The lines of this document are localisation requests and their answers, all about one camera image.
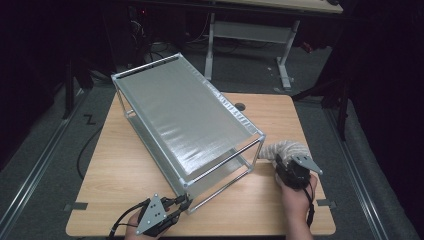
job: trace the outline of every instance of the hand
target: hand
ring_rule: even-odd
[[[282,196],[281,200],[283,202],[284,214],[286,217],[287,223],[287,234],[286,240],[294,239],[313,239],[311,231],[306,224],[306,214],[309,210],[309,200],[306,197],[303,189],[292,189],[286,186],[284,183],[278,181],[281,186]],[[306,188],[309,196],[315,195],[315,188],[317,186],[318,179],[311,175],[310,183],[311,185]]]
[[[138,226],[138,215],[140,215],[140,210],[134,213],[128,220],[128,226],[125,231],[125,240],[157,240],[168,230],[166,229],[156,237],[150,237],[144,234],[137,235],[135,234],[135,230],[137,229],[136,226]]]

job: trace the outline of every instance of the floor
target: floor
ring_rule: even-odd
[[[285,91],[274,56],[281,46],[256,44],[217,45],[211,83],[223,92],[293,95],[315,84],[331,53],[331,48],[312,53],[293,48],[287,60],[293,87]],[[177,50],[158,43],[152,51],[155,60]],[[191,44],[182,54],[203,72],[204,43]],[[93,89],[79,92],[68,120],[62,119],[62,89],[0,173],[0,239],[77,239],[65,232],[68,207],[82,182],[78,171],[83,175],[87,169],[115,93],[110,82],[94,81]],[[321,181],[337,227],[333,235],[315,238],[418,239],[373,158],[353,106],[348,110],[346,142],[334,130],[337,109],[322,109],[319,98],[303,99],[295,107],[312,155],[325,171]]]

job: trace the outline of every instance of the desk leg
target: desk leg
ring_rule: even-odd
[[[296,33],[297,33],[297,29],[299,27],[299,24],[300,24],[299,20],[296,20],[293,23],[290,34],[287,37],[287,42],[285,44],[284,54],[283,54],[282,57],[277,58],[278,70],[280,71],[281,82],[283,83],[284,90],[291,90],[290,77],[287,74],[285,64],[286,64],[287,57],[289,56],[291,46],[293,45],[294,38],[296,37]]]
[[[208,53],[206,55],[205,74],[204,74],[205,78],[209,81],[212,80],[214,27],[215,27],[215,13],[211,13],[211,20],[209,24],[209,45],[208,45]]]

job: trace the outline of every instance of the table top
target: table top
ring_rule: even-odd
[[[245,104],[243,113],[267,134],[264,146],[282,140],[307,144],[289,96],[239,93],[225,93],[225,96],[233,104]],[[87,208],[72,211],[66,232],[71,236],[106,236],[122,213],[155,193],[175,197],[115,97],[76,199],[78,203],[88,203]],[[259,159],[252,173],[193,214],[181,214],[166,236],[284,235],[280,198],[281,190],[275,183],[271,163]],[[320,182],[316,199],[325,199]],[[315,202],[312,233],[330,235],[335,229],[329,208]],[[124,235],[124,231],[125,227],[120,227],[116,234]]]
[[[326,13],[343,12],[343,8],[340,6],[340,4],[337,6],[333,6],[326,0],[217,0],[217,2],[249,4],[263,7],[275,7]]]

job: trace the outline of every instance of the gray carpet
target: gray carpet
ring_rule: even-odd
[[[261,49],[239,47],[231,53],[225,53],[228,51],[225,48],[218,49],[222,52],[215,55],[212,83],[225,92],[292,95],[313,86],[331,52],[331,49],[323,49],[307,54],[301,49],[292,49],[287,69],[289,75],[295,78],[295,82],[292,91],[284,92],[272,56],[278,52],[276,49],[279,49],[278,45]],[[171,48],[161,54],[167,56],[174,52],[176,50]],[[200,72],[203,72],[204,48],[187,48],[182,53]],[[43,177],[5,239],[76,239],[65,233],[70,212],[64,211],[64,208],[66,204],[75,201],[82,182],[76,168],[79,154],[90,137],[104,123],[114,92],[112,84],[96,82],[75,112]],[[62,89],[56,96],[55,105],[34,124],[19,151],[0,173],[2,216],[7,212],[20,186],[24,184],[32,167],[43,153],[44,147],[61,124],[63,106]],[[315,239],[377,239],[364,214],[355,184],[349,177],[349,167],[345,160],[346,149],[341,147],[329,119],[332,111],[321,109],[316,99],[312,98],[296,102],[295,106],[314,159],[325,172],[321,177],[325,193],[328,199],[336,204],[331,210],[336,223],[336,233],[331,236],[317,236]],[[89,123],[87,115],[92,116]],[[81,155],[83,174],[96,145],[98,134],[95,136]],[[376,205],[378,216],[381,217],[387,234],[380,239],[419,239],[403,214],[384,174],[379,170],[351,105],[346,136],[345,144]]]

